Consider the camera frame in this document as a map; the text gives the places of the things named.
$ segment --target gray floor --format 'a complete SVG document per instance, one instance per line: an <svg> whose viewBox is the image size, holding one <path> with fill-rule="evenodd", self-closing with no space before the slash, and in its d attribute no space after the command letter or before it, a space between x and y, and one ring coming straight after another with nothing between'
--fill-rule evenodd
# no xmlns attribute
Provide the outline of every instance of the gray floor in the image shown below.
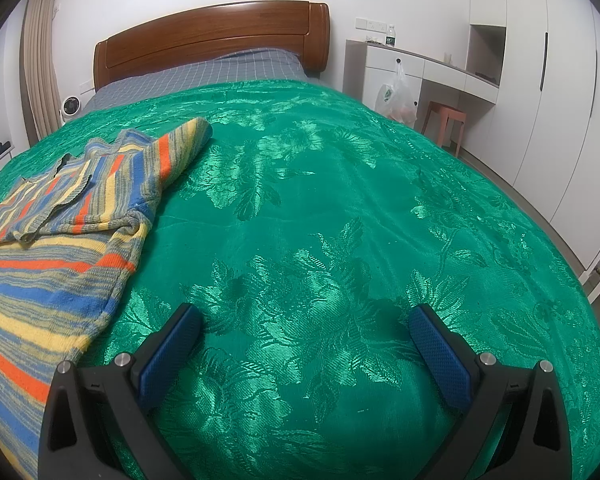
<svg viewBox="0 0 600 480"><path fill-rule="evenodd" d="M455 153L456 145L452 142L452 145L449 148L445 149L447 151L452 151ZM501 177L499 177L496 173L494 173L490 168L485 166L480 162L477 158L475 158L471 153L464 149L460 149L460 160L462 160L468 166L474 168L479 173L483 174L485 177L490 179L496 186L498 186L506 195L516 203L516 205L522 209L529 217L538 224L538 226L544 230L544 232L548 235L551 241L554 243L556 248L562 253L562 256L567 261L567 263L573 269L573 272L576 276L579 276L584 270L583 265L577 259L576 255L571 251L568 245L564 240L560 237L560 235L551 227L549 222L545 220L542 215L536 211L536 209L527 202L520 193L518 193L515 189L513 189L507 182L505 182ZM589 279L587 283L584 284L584 291L586 294L589 294L590 291L596 286L596 283L600 280L600 278L594 273L592 277ZM598 320L598 324L600 326L600 295L596 298L592 305L593 313Z"/></svg>

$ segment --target water bottle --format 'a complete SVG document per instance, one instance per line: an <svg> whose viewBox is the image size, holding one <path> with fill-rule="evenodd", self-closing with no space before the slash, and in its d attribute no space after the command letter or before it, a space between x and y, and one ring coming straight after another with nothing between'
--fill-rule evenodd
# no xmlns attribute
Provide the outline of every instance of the water bottle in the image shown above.
<svg viewBox="0 0 600 480"><path fill-rule="evenodd" d="M395 46L395 29L393 25L389 25L389 30L386 32L386 41L384 44L387 46Z"/></svg>

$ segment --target stool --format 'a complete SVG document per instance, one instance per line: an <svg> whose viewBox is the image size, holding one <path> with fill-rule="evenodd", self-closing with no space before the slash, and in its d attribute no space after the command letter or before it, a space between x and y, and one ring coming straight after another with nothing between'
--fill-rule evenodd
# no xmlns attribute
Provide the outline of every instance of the stool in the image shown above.
<svg viewBox="0 0 600 480"><path fill-rule="evenodd" d="M429 103L429 109L427 110L427 117L424 119L424 126L422 127L423 135L427 130L427 123L429 122L431 112L435 112L440 115L440 132L438 133L438 140L436 141L436 144L440 148L442 147L442 139L445 137L446 124L449 122L449 119L453 121L460 121L462 123L462 126L460 126L460 134L458 135L458 145L456 146L456 156L458 156L458 153L460 152L460 144L462 143L462 134L464 133L466 114L451 106L431 101Z"/></svg>

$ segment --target gray plaid bedsheet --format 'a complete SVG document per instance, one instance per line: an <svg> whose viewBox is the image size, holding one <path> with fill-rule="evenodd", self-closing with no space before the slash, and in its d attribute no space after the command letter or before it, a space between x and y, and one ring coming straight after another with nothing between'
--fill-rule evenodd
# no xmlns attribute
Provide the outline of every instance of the gray plaid bedsheet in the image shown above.
<svg viewBox="0 0 600 480"><path fill-rule="evenodd" d="M296 54L278 48L252 48L209 61L114 81L98 90L78 116L197 86L259 79L309 81Z"/></svg>

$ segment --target beige curtain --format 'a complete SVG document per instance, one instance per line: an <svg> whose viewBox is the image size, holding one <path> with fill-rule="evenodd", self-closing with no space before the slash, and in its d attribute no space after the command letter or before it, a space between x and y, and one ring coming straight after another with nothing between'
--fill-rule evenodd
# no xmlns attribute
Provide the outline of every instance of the beige curtain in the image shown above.
<svg viewBox="0 0 600 480"><path fill-rule="evenodd" d="M51 57L54 0L29 0L24 17L24 73L38 137L60 127L60 96Z"/></svg>

